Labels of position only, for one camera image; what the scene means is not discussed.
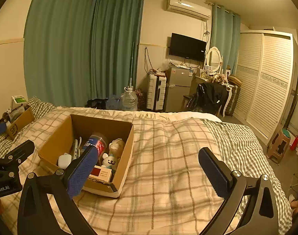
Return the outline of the white plush bunny toy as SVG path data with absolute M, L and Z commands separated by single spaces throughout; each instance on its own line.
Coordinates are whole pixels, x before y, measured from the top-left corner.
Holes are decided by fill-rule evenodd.
M 113 156 L 112 154 L 108 155 L 107 153 L 104 153 L 102 155 L 102 158 L 103 162 L 101 167 L 108 168 L 111 169 L 113 172 L 116 172 L 119 163 L 118 158 Z

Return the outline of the clear plastic bottle blue label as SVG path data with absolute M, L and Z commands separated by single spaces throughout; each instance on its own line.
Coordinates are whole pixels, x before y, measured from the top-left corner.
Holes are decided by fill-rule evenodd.
M 87 149 L 87 147 L 89 147 L 90 145 L 96 147 L 98 151 L 98 158 L 96 164 L 101 165 L 102 155 L 105 153 L 108 144 L 108 139 L 103 134 L 93 133 L 91 134 L 87 142 L 83 145 L 83 147 L 80 149 L 80 154 L 82 154 L 84 150 Z

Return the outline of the green white small box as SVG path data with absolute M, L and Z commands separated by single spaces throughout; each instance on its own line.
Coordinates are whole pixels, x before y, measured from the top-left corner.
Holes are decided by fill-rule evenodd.
M 27 100 L 24 96 L 12 96 L 11 97 L 11 110 L 15 110 L 21 106 L 25 106 L 27 104 Z

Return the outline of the grey checked bed sheet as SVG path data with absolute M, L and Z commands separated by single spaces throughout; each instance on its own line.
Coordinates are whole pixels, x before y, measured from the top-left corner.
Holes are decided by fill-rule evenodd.
M 279 234 L 286 234 L 292 226 L 290 204 L 251 128 L 207 119 L 204 123 L 214 137 L 221 160 L 230 170 L 238 170 L 246 177 L 269 176 L 276 201 Z

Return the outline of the grey checked pillow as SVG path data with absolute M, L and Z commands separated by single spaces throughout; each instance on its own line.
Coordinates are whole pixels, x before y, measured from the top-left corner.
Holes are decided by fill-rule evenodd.
M 35 121 L 44 117 L 46 114 L 56 109 L 56 106 L 50 102 L 41 101 L 39 98 L 33 97 L 27 101 L 27 105 L 32 108 Z

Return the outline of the large open cardboard box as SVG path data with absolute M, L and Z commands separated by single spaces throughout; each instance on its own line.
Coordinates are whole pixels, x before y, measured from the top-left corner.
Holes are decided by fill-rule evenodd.
M 93 133 L 101 133 L 107 139 L 123 139 L 125 147 L 118 171 L 115 172 L 113 181 L 109 183 L 90 180 L 88 175 L 97 163 L 98 151 L 96 147 L 89 146 L 75 165 L 69 164 L 71 171 L 64 173 L 67 176 L 65 182 L 67 192 L 70 197 L 77 196 L 81 190 L 86 190 L 93 194 L 118 198 L 131 163 L 134 134 L 132 123 L 72 114 L 45 141 L 38 151 L 38 156 L 51 171 L 56 172 L 59 169 L 58 157 L 70 152 L 75 136 L 88 139 Z

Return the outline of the brown plastic stool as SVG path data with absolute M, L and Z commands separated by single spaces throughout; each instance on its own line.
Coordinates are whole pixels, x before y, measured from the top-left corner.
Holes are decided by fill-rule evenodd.
M 277 132 L 271 143 L 267 146 L 266 156 L 276 164 L 280 164 L 286 150 L 290 145 L 291 136 L 287 129 L 283 128 Z

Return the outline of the plaid beige blanket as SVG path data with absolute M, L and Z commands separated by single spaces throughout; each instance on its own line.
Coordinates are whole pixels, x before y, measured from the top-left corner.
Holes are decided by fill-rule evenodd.
M 203 118 L 91 108 L 56 108 L 31 123 L 16 139 L 0 136 L 0 158 L 27 139 L 39 150 L 70 115 L 133 124 L 133 154 L 119 198 L 83 192 L 74 199 L 98 234 L 198 234 L 222 203 L 198 162 L 208 147 L 220 151 Z

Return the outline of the large clear water jug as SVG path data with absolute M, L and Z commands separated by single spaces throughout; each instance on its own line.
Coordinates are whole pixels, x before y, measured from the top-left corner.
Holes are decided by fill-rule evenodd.
M 138 97 L 133 90 L 133 86 L 125 87 L 121 95 L 121 109 L 124 111 L 137 111 L 138 110 Z

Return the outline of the large green curtain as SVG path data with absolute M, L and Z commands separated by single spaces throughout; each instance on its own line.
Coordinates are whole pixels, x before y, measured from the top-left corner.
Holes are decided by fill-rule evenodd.
M 28 96 L 82 107 L 135 85 L 143 8 L 144 0 L 32 0 L 24 29 Z

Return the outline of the white louvered wardrobe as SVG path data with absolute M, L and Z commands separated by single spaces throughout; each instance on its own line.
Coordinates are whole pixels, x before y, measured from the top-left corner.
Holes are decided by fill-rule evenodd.
M 268 144 L 288 104 L 297 44 L 291 33 L 240 34 L 235 76 L 242 82 L 234 116 Z

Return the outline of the white hard suitcase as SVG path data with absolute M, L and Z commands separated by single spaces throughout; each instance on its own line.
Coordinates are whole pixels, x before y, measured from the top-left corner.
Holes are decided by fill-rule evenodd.
M 156 73 L 148 75 L 147 103 L 146 108 L 157 111 L 162 110 L 164 106 L 167 77 L 165 73 Z

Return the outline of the green curtain by wardrobe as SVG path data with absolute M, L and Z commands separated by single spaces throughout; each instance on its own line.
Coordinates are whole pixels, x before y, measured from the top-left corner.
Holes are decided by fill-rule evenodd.
M 210 47 L 216 47 L 223 56 L 222 69 L 230 67 L 235 74 L 240 45 L 240 15 L 226 10 L 223 5 L 212 5 L 212 32 Z

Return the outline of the black wall television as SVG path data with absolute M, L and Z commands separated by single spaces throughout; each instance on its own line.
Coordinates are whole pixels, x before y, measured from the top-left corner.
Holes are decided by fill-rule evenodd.
M 172 33 L 169 55 L 203 62 L 205 60 L 205 51 L 205 41 L 177 33 Z

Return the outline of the white wall air conditioner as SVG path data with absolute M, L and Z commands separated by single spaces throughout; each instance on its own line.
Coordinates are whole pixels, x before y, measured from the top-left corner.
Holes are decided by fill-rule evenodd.
M 210 9 L 185 0 L 168 0 L 167 10 L 203 21 L 207 21 L 211 17 Z

